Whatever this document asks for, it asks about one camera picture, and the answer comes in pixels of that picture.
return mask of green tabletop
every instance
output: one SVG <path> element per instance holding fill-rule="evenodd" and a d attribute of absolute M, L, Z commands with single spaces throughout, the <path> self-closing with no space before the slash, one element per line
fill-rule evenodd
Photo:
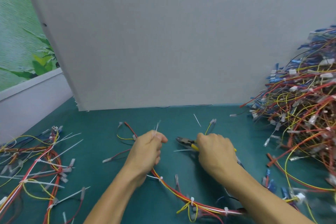
<path fill-rule="evenodd" d="M 205 132 L 213 118 L 217 119 L 217 123 L 212 132 L 229 137 L 237 149 L 237 156 L 245 169 L 256 180 L 261 181 L 266 172 L 265 165 L 268 162 L 266 153 L 279 155 L 283 150 L 275 149 L 275 139 L 270 142 L 268 147 L 263 146 L 265 140 L 274 130 L 273 125 L 269 125 L 266 121 L 252 122 L 251 117 L 247 116 L 248 111 L 237 117 L 229 116 L 240 112 L 242 110 L 234 105 L 153 107 L 78 112 L 76 103 L 71 98 L 31 128 L 27 134 L 38 135 L 53 125 L 64 126 L 62 136 L 69 133 L 82 133 L 55 146 L 55 150 L 61 153 L 71 145 L 84 139 L 61 157 L 61 161 L 65 165 L 68 165 L 72 158 L 75 158 L 76 162 L 75 169 L 69 173 L 69 182 L 63 184 L 65 189 L 60 189 L 57 194 L 57 198 L 62 199 L 80 190 L 83 186 L 91 186 L 86 191 L 82 208 L 74 221 L 74 224 L 79 224 L 83 223 L 96 201 L 112 182 L 125 161 L 123 158 L 102 163 L 102 160 L 130 148 L 130 146 L 121 143 L 116 137 L 120 121 L 126 121 L 132 126 L 137 135 L 141 135 L 153 129 L 157 122 L 161 120 L 158 131 L 165 134 L 169 141 L 162 147 L 161 161 L 155 169 L 172 187 L 175 186 L 174 175 L 178 174 L 182 193 L 194 197 L 198 202 L 214 206 L 216 200 L 226 195 L 226 193 L 202 169 L 196 153 L 189 151 L 173 152 L 174 150 L 183 149 L 183 146 L 179 145 L 175 138 L 183 136 L 195 139 L 197 133 Z M 196 122 L 194 114 L 202 127 Z M 125 125 L 120 128 L 119 135 L 132 138 L 132 133 Z M 26 164 L 20 174 L 25 173 L 28 166 L 30 166 L 29 163 L 32 163 L 32 161 Z M 39 166 L 34 170 L 38 172 L 40 167 L 43 167 L 43 164 L 39 163 Z M 327 175 L 326 171 L 321 164 L 314 161 L 299 160 L 290 162 L 288 171 L 307 183 L 315 186 L 327 186 L 324 180 Z M 49 182 L 51 179 L 52 176 L 43 179 L 43 181 Z M 280 187 L 288 187 L 285 176 L 276 167 L 271 167 L 271 179 L 274 179 L 278 185 L 277 195 L 281 196 Z M 0 178 L 0 184 L 5 181 L 6 179 Z M 0 188 L 1 193 L 10 193 L 17 183 L 18 180 L 10 181 Z M 292 184 L 294 187 L 300 187 L 296 183 Z M 45 196 L 38 184 L 27 184 L 27 189 L 34 195 Z M 24 193 L 22 195 L 23 211 L 14 223 L 42 223 L 47 201 L 32 199 Z M 55 206 L 51 211 L 50 223 L 63 223 L 62 212 L 64 211 L 67 219 L 70 219 L 78 209 L 78 199 L 79 196 Z M 147 178 L 130 199 L 122 223 L 188 223 L 186 211 L 176 214 L 176 211 L 182 206 L 183 203 L 160 184 L 158 180 Z M 232 199 L 222 200 L 217 206 L 228 206 L 229 209 L 240 207 Z M 300 209 L 306 213 L 306 209 L 303 206 Z M 8 220 L 14 210 L 10 208 L 1 223 L 6 223 L 4 221 Z M 227 223 L 252 222 L 247 217 L 230 217 Z"/>

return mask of tangled wires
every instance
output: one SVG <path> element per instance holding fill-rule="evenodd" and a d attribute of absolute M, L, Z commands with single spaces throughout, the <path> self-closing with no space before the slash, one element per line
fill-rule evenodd
<path fill-rule="evenodd" d="M 336 187 L 336 25 L 311 32 L 299 49 L 306 50 L 272 70 L 250 112 L 254 120 L 267 117 L 275 131 L 283 128 L 282 137 L 271 137 L 289 150 L 268 166 L 287 153 L 310 156 L 324 164 Z"/>

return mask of white wall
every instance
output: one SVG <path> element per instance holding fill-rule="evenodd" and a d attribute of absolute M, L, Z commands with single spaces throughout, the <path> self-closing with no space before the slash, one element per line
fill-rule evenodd
<path fill-rule="evenodd" d="M 32 0 L 80 110 L 243 103 L 333 0 Z"/>
<path fill-rule="evenodd" d="M 0 144 L 22 135 L 72 97 L 64 75 L 59 72 L 60 68 L 49 72 L 52 77 L 43 74 L 0 92 Z"/>

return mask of hand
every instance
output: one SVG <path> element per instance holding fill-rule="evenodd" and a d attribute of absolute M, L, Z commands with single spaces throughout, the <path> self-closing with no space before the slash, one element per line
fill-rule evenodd
<path fill-rule="evenodd" d="M 144 183 L 146 174 L 160 161 L 162 143 L 168 139 L 154 130 L 139 136 L 130 150 L 124 169 L 136 179 L 137 187 Z"/>
<path fill-rule="evenodd" d="M 219 183 L 228 183 L 237 176 L 240 169 L 235 149 L 229 138 L 221 135 L 199 133 L 197 135 L 199 162 L 202 167 Z"/>

